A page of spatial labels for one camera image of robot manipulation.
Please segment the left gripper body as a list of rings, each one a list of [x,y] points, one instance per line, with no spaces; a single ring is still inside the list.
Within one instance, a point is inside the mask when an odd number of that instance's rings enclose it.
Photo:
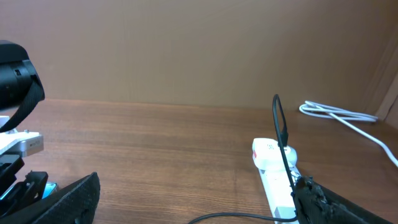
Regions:
[[[14,212],[38,202],[45,190],[48,173],[30,171],[22,182],[14,183],[16,174],[24,166],[20,155],[5,154],[1,156],[1,216],[6,217]]]

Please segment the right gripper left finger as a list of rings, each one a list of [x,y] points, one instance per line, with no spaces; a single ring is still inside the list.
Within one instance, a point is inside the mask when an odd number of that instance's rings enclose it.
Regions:
[[[1,224],[92,224],[100,200],[96,172],[1,219]]]

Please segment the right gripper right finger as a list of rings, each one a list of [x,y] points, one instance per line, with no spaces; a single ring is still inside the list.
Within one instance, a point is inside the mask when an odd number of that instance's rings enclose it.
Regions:
[[[390,224],[309,176],[298,178],[293,200],[300,224]]]

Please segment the smartphone with cyan screen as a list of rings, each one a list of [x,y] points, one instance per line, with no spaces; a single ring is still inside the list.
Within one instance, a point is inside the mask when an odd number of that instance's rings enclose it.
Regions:
[[[47,182],[44,188],[42,199],[48,197],[51,194],[54,194],[59,190],[59,186],[55,182]]]

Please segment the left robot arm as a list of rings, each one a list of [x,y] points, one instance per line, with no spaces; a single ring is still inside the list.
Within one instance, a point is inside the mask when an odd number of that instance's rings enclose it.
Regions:
[[[16,109],[12,116],[1,116],[1,218],[42,199],[48,179],[46,172],[29,172],[16,182],[24,166],[23,158],[44,148],[38,132],[16,128],[45,99],[44,88],[25,48],[1,41],[1,111]]]

